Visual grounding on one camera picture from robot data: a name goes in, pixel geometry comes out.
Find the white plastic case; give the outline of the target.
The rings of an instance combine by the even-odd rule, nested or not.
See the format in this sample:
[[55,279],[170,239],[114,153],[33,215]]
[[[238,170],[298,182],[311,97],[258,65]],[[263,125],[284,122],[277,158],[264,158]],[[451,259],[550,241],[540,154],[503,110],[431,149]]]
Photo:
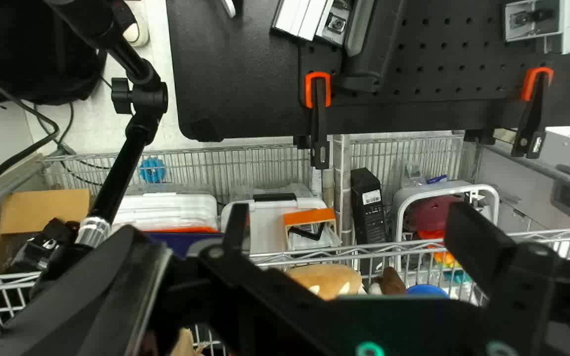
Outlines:
[[209,194],[157,192],[125,196],[111,225],[112,231],[131,225],[147,232],[219,231],[218,205]]

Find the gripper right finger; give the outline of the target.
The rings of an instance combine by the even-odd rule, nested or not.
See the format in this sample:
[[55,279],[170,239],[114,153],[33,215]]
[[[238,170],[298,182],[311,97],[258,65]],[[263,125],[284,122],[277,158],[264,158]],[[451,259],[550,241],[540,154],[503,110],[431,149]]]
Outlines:
[[472,327],[480,356],[570,356],[570,260],[516,242],[466,203],[449,208],[445,246],[488,298]]

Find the orange and black clamp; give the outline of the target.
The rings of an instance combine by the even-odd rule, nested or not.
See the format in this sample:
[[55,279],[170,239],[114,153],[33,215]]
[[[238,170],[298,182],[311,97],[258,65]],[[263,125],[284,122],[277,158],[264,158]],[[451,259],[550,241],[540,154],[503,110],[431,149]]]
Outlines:
[[545,97],[550,89],[554,70],[549,67],[534,67],[525,73],[520,92],[520,100],[524,103],[511,156],[537,159],[540,157],[546,138],[546,126],[543,118],[548,113]]
[[331,75],[310,72],[304,78],[304,106],[310,113],[311,165],[317,170],[330,167],[330,142],[327,133],[327,110],[331,106]]

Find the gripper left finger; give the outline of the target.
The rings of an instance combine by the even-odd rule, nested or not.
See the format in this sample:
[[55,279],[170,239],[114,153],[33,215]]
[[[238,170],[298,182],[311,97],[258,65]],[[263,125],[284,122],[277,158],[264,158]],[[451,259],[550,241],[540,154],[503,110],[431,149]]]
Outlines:
[[278,269],[262,269],[242,253],[249,206],[233,205],[220,245],[199,254],[212,281],[209,324],[236,356],[355,356],[357,343],[341,329],[344,316]]

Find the aluminium profile bracket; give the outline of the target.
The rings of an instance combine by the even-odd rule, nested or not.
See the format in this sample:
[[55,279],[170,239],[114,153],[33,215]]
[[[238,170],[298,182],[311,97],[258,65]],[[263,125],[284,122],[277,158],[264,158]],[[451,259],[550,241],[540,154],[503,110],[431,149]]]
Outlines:
[[353,0],[279,0],[271,29],[309,42],[342,46]]
[[540,43],[544,54],[570,54],[570,0],[514,0],[502,5],[505,43]]

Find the tan plush toy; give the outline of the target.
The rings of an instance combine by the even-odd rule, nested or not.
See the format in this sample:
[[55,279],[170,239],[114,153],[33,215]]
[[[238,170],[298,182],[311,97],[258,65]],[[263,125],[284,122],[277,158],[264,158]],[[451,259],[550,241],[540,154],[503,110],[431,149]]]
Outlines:
[[341,264],[294,267],[285,271],[285,275],[325,301],[341,295],[366,294],[360,273]]

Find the clear box with white lid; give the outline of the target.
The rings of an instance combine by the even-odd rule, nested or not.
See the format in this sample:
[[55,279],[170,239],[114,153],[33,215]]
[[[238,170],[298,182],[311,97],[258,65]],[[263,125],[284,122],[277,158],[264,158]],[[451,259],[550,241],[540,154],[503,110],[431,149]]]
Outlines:
[[243,247],[251,254],[294,250],[291,238],[286,234],[284,216],[327,207],[323,200],[297,197],[293,192],[258,194],[249,200],[232,201],[224,206],[220,217],[223,232],[226,231],[236,204],[248,205],[250,237]]

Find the maroon bowl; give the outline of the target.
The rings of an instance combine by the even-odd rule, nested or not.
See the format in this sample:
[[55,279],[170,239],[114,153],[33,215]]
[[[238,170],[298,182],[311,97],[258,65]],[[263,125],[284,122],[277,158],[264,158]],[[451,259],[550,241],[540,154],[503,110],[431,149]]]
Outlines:
[[411,203],[403,217],[405,228],[413,231],[445,230],[450,206],[462,202],[455,195],[424,198]]

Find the black box with label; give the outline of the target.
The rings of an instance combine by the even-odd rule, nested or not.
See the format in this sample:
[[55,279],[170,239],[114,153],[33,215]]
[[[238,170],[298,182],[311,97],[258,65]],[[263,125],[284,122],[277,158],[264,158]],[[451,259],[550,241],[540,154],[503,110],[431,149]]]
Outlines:
[[386,243],[388,228],[380,180],[367,168],[351,171],[351,214],[357,245]]

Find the black bag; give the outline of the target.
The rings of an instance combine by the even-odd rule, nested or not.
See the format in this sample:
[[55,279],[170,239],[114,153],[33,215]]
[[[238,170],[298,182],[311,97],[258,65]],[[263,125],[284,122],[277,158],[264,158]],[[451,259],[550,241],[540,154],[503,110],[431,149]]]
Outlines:
[[42,0],[0,0],[0,87],[9,94],[38,105],[86,100],[106,59]]

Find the grey metal control box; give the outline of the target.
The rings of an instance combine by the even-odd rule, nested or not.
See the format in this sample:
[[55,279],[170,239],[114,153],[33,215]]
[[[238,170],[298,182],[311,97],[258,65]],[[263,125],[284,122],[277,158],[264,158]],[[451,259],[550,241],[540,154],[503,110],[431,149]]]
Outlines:
[[500,194],[498,225],[506,232],[570,228],[570,127],[548,128],[539,158],[511,156],[514,131],[480,146],[477,182]]

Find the cardboard box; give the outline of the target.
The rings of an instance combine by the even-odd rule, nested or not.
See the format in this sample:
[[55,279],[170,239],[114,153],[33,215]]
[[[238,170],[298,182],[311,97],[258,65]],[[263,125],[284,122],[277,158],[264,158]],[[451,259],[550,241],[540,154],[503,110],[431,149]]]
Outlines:
[[25,239],[54,218],[80,222],[88,213],[87,189],[14,192],[0,200],[0,274],[8,268]]

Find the blue round lid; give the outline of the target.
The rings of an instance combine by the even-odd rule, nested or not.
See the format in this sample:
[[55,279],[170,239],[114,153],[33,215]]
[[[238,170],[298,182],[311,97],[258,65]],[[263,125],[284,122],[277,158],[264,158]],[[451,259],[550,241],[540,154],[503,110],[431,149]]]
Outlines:
[[442,288],[431,284],[416,284],[406,289],[407,295],[431,296],[437,298],[450,298]]

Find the orange and clear packet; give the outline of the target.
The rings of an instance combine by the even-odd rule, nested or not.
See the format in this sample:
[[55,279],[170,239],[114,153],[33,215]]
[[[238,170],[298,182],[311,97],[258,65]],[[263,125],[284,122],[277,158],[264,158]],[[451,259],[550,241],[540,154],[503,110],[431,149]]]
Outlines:
[[312,209],[283,215],[285,242],[289,251],[332,248],[342,245],[332,208]]

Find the blue plastic gear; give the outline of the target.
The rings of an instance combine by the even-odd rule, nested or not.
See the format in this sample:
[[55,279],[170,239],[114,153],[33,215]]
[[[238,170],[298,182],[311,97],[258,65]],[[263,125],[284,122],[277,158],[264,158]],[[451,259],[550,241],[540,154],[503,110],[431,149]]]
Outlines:
[[157,157],[149,157],[142,160],[138,167],[140,178],[148,184],[161,184],[165,182],[167,175],[166,165]]

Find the brown plush toy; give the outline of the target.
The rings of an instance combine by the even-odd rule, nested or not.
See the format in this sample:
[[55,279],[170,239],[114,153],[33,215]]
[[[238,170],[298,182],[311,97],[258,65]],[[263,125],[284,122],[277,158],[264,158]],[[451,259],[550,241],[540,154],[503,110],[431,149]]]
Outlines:
[[386,267],[381,275],[374,277],[371,292],[381,295],[403,295],[406,293],[405,282],[393,267]]

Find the white tape roll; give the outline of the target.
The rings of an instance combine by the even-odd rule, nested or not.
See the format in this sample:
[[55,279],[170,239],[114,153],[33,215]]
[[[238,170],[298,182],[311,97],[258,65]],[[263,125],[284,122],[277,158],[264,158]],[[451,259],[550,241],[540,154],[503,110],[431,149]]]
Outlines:
[[120,10],[123,36],[133,47],[144,47],[149,43],[149,26],[145,18],[144,5],[140,0],[124,0]]

